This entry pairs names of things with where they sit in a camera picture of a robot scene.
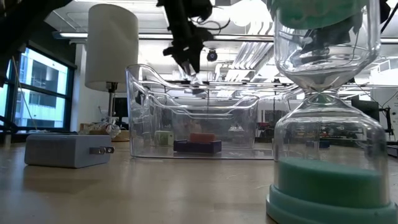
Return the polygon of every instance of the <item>hourglass base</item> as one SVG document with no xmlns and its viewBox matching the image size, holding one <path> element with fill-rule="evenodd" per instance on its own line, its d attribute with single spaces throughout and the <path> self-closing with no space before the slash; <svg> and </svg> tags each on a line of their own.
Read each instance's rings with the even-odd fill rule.
<svg viewBox="0 0 398 224">
<path fill-rule="evenodd" d="M 348 208 L 300 200 L 271 185 L 267 196 L 267 214 L 278 224 L 396 224 L 397 205 L 381 208 Z"/>
</svg>

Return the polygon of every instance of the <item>wooden table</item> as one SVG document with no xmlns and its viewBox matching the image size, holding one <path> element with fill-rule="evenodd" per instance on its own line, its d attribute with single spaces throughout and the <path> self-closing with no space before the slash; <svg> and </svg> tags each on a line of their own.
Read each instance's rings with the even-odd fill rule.
<svg viewBox="0 0 398 224">
<path fill-rule="evenodd" d="M 26 166 L 23 144 L 0 147 L 0 223 L 274 223 L 272 161 L 131 159 L 115 146 L 109 164 L 82 169 Z M 393 159 L 390 180 L 397 201 Z"/>
</svg>

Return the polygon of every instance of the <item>cable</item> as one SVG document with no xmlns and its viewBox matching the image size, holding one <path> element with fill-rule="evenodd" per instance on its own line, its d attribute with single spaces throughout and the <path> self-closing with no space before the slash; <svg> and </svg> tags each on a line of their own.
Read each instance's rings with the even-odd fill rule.
<svg viewBox="0 0 398 224">
<path fill-rule="evenodd" d="M 381 109 L 384 109 L 384 107 L 381 106 L 380 103 L 379 103 L 378 101 L 376 101 L 373 97 L 371 97 L 371 95 L 370 95 L 369 93 L 367 93 L 364 89 L 362 89 L 362 87 L 361 87 L 359 84 L 357 84 L 356 81 L 354 81 L 354 83 L 355 83 L 355 85 L 357 85 L 365 94 L 367 94 L 367 96 L 370 97 L 370 99 L 372 99 L 373 101 L 375 101 L 376 103 L 378 103 L 378 105 L 381 107 Z"/>
<path fill-rule="evenodd" d="M 381 31 L 380 31 L 381 34 L 387 28 L 387 25 L 390 23 L 391 19 L 394 17 L 394 14 L 396 13 L 397 9 L 398 9 L 398 3 L 396 4 L 394 9 L 392 10 L 392 13 L 388 17 L 387 21 L 384 23 L 383 27 L 381 28 Z"/>
<path fill-rule="evenodd" d="M 192 22 L 196 22 L 198 25 L 201 25 L 201 26 L 205 25 L 207 23 L 214 23 L 214 24 L 216 24 L 218 26 L 218 28 L 210 28 L 210 27 L 202 27 L 202 28 L 204 28 L 206 30 L 218 30 L 218 34 L 220 34 L 220 32 L 224 28 L 226 28 L 229 25 L 229 23 L 231 23 L 231 19 L 228 19 L 228 22 L 225 25 L 223 25 L 223 26 L 221 26 L 221 24 L 219 22 L 216 22 L 216 21 L 202 21 L 202 22 L 199 22 L 199 18 L 196 21 L 192 21 Z"/>
<path fill-rule="evenodd" d="M 356 46 L 358 45 L 358 39 L 359 39 L 359 33 L 356 34 L 356 39 L 355 39 L 355 44 L 354 44 L 354 49 L 353 49 L 353 57 L 351 58 L 351 60 L 349 62 L 345 63 L 344 65 L 338 65 L 337 67 L 348 65 L 349 63 L 351 63 L 354 60 L 354 58 L 355 58 L 355 49 L 356 49 Z"/>
<path fill-rule="evenodd" d="M 390 100 L 392 100 L 393 97 L 396 96 L 397 93 L 398 93 L 398 91 L 396 91 L 396 92 L 393 94 L 393 96 L 392 96 L 391 98 L 389 98 L 389 99 L 381 106 L 381 108 L 383 109 L 383 108 L 384 108 L 384 105 L 386 105 L 386 103 L 388 103 Z"/>
<path fill-rule="evenodd" d="M 36 121 L 35 121 L 35 119 L 33 119 L 32 115 L 31 115 L 31 113 L 30 113 L 29 107 L 28 107 L 28 105 L 27 105 L 27 103 L 26 103 L 26 100 L 25 100 L 24 91 L 22 91 L 22 85 L 21 85 L 21 83 L 20 83 L 20 81 L 19 81 L 19 72 L 18 72 L 18 69 L 17 69 L 17 63 L 15 63 L 15 58 L 14 58 L 14 56 L 12 56 L 12 63 L 14 64 L 15 74 L 17 75 L 17 85 L 18 85 L 19 88 L 21 89 L 22 99 L 24 100 L 24 103 L 25 103 L 27 112 L 29 113 L 29 117 L 30 117 L 30 119 L 33 121 L 33 125 L 35 126 L 35 129 L 36 129 L 36 131 L 37 131 Z"/>
</svg>

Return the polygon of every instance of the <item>orange block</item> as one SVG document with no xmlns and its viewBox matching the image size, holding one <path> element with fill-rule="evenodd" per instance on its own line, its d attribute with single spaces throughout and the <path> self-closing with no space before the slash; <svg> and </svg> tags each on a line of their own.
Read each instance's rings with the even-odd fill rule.
<svg viewBox="0 0 398 224">
<path fill-rule="evenodd" d="M 189 141 L 191 142 L 209 143 L 215 140 L 216 140 L 215 134 L 191 133 L 189 136 Z"/>
</svg>

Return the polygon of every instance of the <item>computer monitor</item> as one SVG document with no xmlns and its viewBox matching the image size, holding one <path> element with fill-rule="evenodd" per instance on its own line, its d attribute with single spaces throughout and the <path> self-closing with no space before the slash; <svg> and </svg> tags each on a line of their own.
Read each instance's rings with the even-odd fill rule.
<svg viewBox="0 0 398 224">
<path fill-rule="evenodd" d="M 351 105 L 369 117 L 380 122 L 379 103 L 374 101 L 351 100 Z"/>
<path fill-rule="evenodd" d="M 118 124 L 122 123 L 122 118 L 127 118 L 129 116 L 127 98 L 113 98 L 113 108 L 115 117 L 119 118 Z"/>
</svg>

